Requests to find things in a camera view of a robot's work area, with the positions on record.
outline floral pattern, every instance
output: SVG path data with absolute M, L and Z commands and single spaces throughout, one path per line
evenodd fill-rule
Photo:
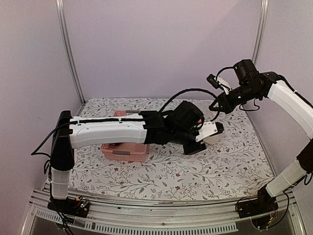
M 82 117 L 111 117 L 115 110 L 158 110 L 165 99 L 90 99 Z M 174 109 L 182 100 L 174 100 Z M 189 100 L 205 114 L 208 100 Z M 180 145 L 150 145 L 147 161 L 107 160 L 100 145 L 75 150 L 69 188 L 150 200 L 215 200 L 255 195 L 273 178 L 266 156 L 245 112 L 220 114 L 224 137 L 205 151 L 183 155 Z

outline plastic basket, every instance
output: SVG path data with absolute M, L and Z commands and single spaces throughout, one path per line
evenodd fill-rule
M 126 116 L 125 110 L 117 110 L 114 117 Z M 121 144 L 103 144 L 101 151 L 106 159 L 128 161 L 128 162 L 145 162 L 149 150 L 148 144 L 141 143 L 121 143 Z

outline white wall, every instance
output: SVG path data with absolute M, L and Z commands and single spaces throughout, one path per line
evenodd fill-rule
M 311 0 L 269 1 L 268 20 L 257 69 L 285 76 L 313 102 L 313 4 Z M 304 131 L 282 109 L 264 100 L 250 113 L 273 165 L 280 173 L 309 142 Z M 313 234 L 313 184 L 294 189 L 308 234 Z
M 1 1 L 0 34 L 0 234 L 16 235 L 33 188 L 44 182 L 46 157 L 30 153 L 62 110 L 76 113 L 80 104 L 55 1 Z
M 210 73 L 252 56 L 261 8 L 259 0 L 67 0 L 64 5 L 87 98 L 170 97 L 185 88 L 212 89 L 206 81 Z

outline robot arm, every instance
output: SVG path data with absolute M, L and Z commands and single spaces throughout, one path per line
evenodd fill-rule
M 240 86 L 222 93 L 210 106 L 212 111 L 226 114 L 252 99 L 269 98 L 282 107 L 306 132 L 308 145 L 286 169 L 258 191 L 258 199 L 238 204 L 239 216 L 248 217 L 277 209 L 276 196 L 301 181 L 313 171 L 313 107 L 304 100 L 286 79 L 274 72 L 259 73 L 251 60 L 234 65 Z
M 74 199 L 67 197 L 75 148 L 103 143 L 163 145 L 172 142 L 181 144 L 185 155 L 192 155 L 206 149 L 203 140 L 223 130 L 223 125 L 218 122 L 204 121 L 202 111 L 187 101 L 172 111 L 141 111 L 139 114 L 112 118 L 71 117 L 70 111 L 63 111 L 52 140 L 51 203 L 48 207 L 80 217 L 88 214 L 88 202 L 78 207 Z

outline pink basket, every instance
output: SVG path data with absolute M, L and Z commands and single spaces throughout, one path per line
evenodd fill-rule
M 114 117 L 126 116 L 125 110 L 117 110 Z M 145 162 L 149 150 L 148 144 L 141 143 L 121 143 L 103 144 L 101 151 L 104 153 L 106 159 L 130 162 Z

